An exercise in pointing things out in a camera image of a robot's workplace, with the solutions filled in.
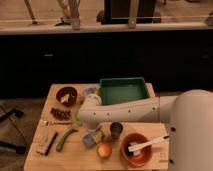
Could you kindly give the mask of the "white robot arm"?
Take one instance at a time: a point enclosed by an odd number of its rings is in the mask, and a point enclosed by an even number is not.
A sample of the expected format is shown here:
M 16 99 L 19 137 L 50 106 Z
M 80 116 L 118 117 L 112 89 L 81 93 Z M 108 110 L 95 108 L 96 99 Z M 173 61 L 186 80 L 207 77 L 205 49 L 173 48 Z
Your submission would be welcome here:
M 96 94 L 86 97 L 78 118 L 88 129 L 101 122 L 151 121 L 153 107 L 159 121 L 169 124 L 169 171 L 213 171 L 213 92 L 189 90 L 113 105 L 102 105 Z

